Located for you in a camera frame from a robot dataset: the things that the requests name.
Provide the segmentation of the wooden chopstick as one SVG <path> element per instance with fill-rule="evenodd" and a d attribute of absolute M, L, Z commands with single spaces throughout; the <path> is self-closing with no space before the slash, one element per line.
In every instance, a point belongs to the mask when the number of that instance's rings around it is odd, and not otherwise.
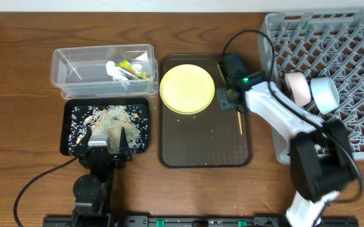
<path fill-rule="evenodd" d="M 239 111 L 237 112 L 237 118 L 238 118 L 238 126 L 239 126 L 240 135 L 243 135 L 242 119 L 241 119 L 241 113 Z"/>

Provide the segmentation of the rice and food scraps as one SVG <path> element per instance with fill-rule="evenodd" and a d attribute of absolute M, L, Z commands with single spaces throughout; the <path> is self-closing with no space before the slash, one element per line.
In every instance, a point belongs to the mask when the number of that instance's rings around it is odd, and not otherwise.
<path fill-rule="evenodd" d="M 107 136 L 110 152 L 118 153 L 120 133 L 124 128 L 131 153 L 148 149 L 149 111 L 146 105 L 108 105 L 74 107 L 69 114 L 69 132 L 65 135 L 65 151 L 72 155 L 91 129 L 93 135 Z"/>

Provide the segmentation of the light blue bowl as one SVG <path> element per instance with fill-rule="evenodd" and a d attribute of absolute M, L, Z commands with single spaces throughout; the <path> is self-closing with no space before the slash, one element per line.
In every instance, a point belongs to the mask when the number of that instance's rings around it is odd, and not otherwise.
<path fill-rule="evenodd" d="M 310 81 L 314 102 L 321 114 L 327 114 L 340 105 L 339 93 L 331 78 L 314 78 Z"/>

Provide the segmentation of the white tissue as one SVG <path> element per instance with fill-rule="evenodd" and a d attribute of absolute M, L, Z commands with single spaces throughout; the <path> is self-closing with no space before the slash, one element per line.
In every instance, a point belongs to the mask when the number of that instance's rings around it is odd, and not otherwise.
<path fill-rule="evenodd" d="M 107 74 L 109 76 L 111 76 L 114 81 L 128 81 L 129 80 L 129 78 L 126 76 L 126 74 L 123 73 L 120 70 L 120 67 L 117 67 L 115 65 L 115 62 L 113 62 L 113 61 L 108 61 L 106 63 L 106 71 L 107 71 Z"/>

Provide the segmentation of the green snack wrapper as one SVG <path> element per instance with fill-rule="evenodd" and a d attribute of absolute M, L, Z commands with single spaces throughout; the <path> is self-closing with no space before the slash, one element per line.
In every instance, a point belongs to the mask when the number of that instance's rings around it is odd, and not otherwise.
<path fill-rule="evenodd" d="M 124 71 L 127 75 L 129 75 L 133 79 L 148 79 L 146 73 L 134 67 L 128 60 L 123 60 L 119 63 L 115 63 L 115 67 Z"/>

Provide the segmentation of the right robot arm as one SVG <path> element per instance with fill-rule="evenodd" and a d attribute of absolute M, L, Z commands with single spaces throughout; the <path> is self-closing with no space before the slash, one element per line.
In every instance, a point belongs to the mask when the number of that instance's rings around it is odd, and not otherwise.
<path fill-rule="evenodd" d="M 290 177 L 296 193 L 283 217 L 257 216 L 252 226 L 358 226 L 355 218 L 325 218 L 350 182 L 360 180 L 346 128 L 324 122 L 287 98 L 263 72 L 252 73 L 238 54 L 218 64 L 226 85 L 225 102 L 239 112 L 260 115 L 288 142 Z"/>

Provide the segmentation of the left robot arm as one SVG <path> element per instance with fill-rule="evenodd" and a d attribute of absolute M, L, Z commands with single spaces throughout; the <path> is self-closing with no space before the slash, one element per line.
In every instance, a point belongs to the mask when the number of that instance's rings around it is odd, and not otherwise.
<path fill-rule="evenodd" d="M 119 151 L 118 154 L 111 154 L 109 137 L 93 135 L 91 129 L 76 145 L 74 156 L 90 172 L 74 183 L 75 208 L 71 226 L 108 227 L 121 224 L 121 218 L 110 211 L 110 195 L 114 170 L 124 168 L 126 162 L 132 160 L 123 127 L 120 130 Z"/>

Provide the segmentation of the pink white bowl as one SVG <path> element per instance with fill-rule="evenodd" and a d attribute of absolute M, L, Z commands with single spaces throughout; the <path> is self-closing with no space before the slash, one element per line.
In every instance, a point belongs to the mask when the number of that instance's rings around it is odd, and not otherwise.
<path fill-rule="evenodd" d="M 285 82 L 291 99 L 299 107 L 304 107 L 311 102 L 311 92 L 305 76 L 302 73 L 286 73 Z"/>

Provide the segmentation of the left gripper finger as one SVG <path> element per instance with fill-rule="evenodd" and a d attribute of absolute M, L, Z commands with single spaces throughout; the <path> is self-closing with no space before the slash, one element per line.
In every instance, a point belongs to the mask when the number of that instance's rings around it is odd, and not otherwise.
<path fill-rule="evenodd" d="M 80 141 L 80 146 L 87 146 L 88 145 L 88 141 L 90 140 L 90 137 L 92 135 L 92 129 L 91 128 L 87 128 L 85 135 L 82 137 L 81 141 Z"/>
<path fill-rule="evenodd" d="M 125 132 L 124 127 L 121 128 L 121 132 L 120 132 L 119 151 L 122 154 L 131 154 L 131 150 L 127 143 L 127 137 L 126 137 L 126 132 Z"/>

